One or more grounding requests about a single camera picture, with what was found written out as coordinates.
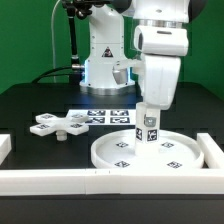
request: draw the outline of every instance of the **round white platform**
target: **round white platform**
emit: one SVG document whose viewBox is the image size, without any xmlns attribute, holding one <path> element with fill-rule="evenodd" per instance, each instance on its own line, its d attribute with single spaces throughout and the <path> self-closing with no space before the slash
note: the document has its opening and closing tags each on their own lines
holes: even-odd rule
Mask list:
<svg viewBox="0 0 224 224">
<path fill-rule="evenodd" d="M 135 155 L 135 129 L 113 132 L 97 139 L 91 147 L 91 159 L 97 168 L 183 169 L 201 168 L 204 154 L 197 142 L 187 136 L 159 132 L 159 149 L 152 156 Z"/>
</svg>

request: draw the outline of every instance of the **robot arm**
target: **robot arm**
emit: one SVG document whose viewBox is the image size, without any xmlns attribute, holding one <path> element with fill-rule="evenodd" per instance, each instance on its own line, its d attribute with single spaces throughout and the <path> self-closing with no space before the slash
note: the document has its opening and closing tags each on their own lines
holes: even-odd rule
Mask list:
<svg viewBox="0 0 224 224">
<path fill-rule="evenodd" d="M 132 14 L 134 19 L 139 20 L 134 34 L 134 46 L 141 52 L 141 60 L 119 62 L 114 69 L 124 69 L 125 66 L 131 65 L 139 75 L 143 102 L 136 105 L 135 153 L 147 156 L 158 149 L 160 111 L 169 109 L 173 101 L 181 66 L 179 57 L 188 52 L 187 31 L 182 29 L 182 23 L 188 23 L 197 16 L 191 15 L 189 19 L 189 7 L 192 2 L 205 4 L 205 1 L 124 2 L 126 4 L 123 5 L 117 2 L 119 11 Z M 141 139 L 137 137 L 138 132 L 142 135 Z"/>
</svg>

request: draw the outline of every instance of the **white border frame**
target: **white border frame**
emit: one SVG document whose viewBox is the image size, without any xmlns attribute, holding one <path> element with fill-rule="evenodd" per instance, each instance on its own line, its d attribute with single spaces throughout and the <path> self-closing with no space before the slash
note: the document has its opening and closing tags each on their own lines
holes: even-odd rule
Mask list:
<svg viewBox="0 0 224 224">
<path fill-rule="evenodd" d="M 3 143 L 11 148 L 8 135 Z M 80 194 L 224 194 L 224 153 L 208 134 L 197 142 L 209 168 L 192 170 L 1 170 L 0 196 Z"/>
</svg>

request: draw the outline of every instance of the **green wall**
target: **green wall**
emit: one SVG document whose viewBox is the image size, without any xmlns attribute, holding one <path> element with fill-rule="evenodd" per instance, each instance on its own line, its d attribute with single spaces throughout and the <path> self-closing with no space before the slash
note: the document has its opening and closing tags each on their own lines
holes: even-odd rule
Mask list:
<svg viewBox="0 0 224 224">
<path fill-rule="evenodd" d="M 51 13 L 56 0 L 1 0 L 0 93 L 13 84 L 31 82 L 52 68 Z M 180 81 L 197 82 L 224 99 L 224 1 L 208 0 L 203 13 L 186 27 L 190 50 L 182 59 Z M 125 19 L 125 51 L 129 49 L 132 22 Z M 88 56 L 88 21 L 77 23 L 81 60 Z M 59 7 L 55 18 L 57 66 L 70 64 L 68 22 Z"/>
</svg>

